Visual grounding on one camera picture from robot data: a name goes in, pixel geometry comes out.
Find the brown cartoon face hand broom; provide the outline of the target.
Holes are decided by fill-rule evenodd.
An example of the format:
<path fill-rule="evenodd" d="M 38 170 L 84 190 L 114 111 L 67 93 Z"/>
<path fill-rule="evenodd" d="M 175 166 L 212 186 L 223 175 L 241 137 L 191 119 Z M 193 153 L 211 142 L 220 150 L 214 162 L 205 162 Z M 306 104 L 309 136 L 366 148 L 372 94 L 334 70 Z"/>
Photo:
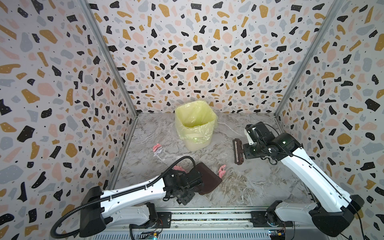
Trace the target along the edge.
<path fill-rule="evenodd" d="M 235 138 L 233 140 L 233 149 L 234 149 L 234 156 L 235 156 L 235 164 L 242 165 L 244 162 L 244 148 L 243 148 L 243 143 L 240 139 Z"/>

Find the cream bin with green bag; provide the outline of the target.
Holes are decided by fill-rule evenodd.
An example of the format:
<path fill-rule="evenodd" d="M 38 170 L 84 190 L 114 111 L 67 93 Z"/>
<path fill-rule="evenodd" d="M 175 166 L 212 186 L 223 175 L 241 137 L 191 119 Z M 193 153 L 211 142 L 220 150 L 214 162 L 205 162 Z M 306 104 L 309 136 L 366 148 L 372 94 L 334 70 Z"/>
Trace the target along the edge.
<path fill-rule="evenodd" d="M 211 144 L 218 116 L 208 103 L 194 101 L 175 110 L 175 127 L 186 148 L 195 152 Z"/>

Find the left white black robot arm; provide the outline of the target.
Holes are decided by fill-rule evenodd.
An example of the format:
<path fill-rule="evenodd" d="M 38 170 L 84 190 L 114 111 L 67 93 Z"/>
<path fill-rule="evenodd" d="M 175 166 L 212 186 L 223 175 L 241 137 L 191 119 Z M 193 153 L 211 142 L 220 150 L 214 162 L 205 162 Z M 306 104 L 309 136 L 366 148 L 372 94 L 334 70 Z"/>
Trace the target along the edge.
<path fill-rule="evenodd" d="M 82 201 L 85 208 L 80 211 L 79 236 L 96 235 L 108 225 L 147 225 L 157 217 L 151 200 L 175 198 L 186 205 L 203 185 L 203 173 L 193 168 L 188 173 L 170 169 L 149 181 L 117 190 L 93 187 Z"/>

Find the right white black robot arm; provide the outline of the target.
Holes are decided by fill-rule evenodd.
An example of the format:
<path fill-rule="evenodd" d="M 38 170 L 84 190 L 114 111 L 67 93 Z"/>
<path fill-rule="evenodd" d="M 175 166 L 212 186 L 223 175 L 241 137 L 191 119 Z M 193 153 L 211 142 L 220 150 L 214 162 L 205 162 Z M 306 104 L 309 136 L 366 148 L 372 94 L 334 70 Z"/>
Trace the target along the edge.
<path fill-rule="evenodd" d="M 273 134 L 273 127 L 259 122 L 246 125 L 248 143 L 233 141 L 235 162 L 260 158 L 270 164 L 282 163 L 288 167 L 314 195 L 311 204 L 294 204 L 275 201 L 266 210 L 266 223 L 280 227 L 286 222 L 315 226 L 329 237 L 337 237 L 347 229 L 365 201 L 359 195 L 350 195 L 328 177 L 309 157 L 302 145 L 292 135 Z"/>

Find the dark brown plastic dustpan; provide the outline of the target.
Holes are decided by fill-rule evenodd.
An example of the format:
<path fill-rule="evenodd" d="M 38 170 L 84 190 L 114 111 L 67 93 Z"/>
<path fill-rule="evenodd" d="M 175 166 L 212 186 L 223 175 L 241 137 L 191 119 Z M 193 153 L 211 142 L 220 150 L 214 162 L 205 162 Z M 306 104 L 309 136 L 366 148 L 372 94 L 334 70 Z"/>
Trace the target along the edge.
<path fill-rule="evenodd" d="M 209 194 L 222 183 L 222 179 L 204 163 L 197 164 L 196 168 L 201 175 L 202 183 L 194 188 L 195 193 L 200 195 Z"/>

